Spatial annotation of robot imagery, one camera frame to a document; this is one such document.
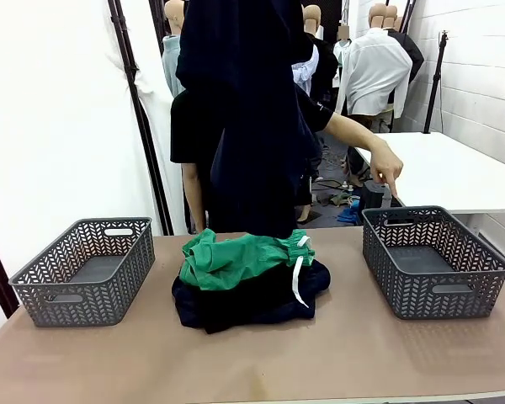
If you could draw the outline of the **person's left hand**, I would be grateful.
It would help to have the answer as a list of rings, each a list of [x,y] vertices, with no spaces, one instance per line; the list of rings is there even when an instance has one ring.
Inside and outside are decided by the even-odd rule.
[[[375,136],[369,146],[371,153],[370,172],[377,183],[387,184],[391,195],[398,197],[396,180],[400,177],[403,163],[385,140]]]

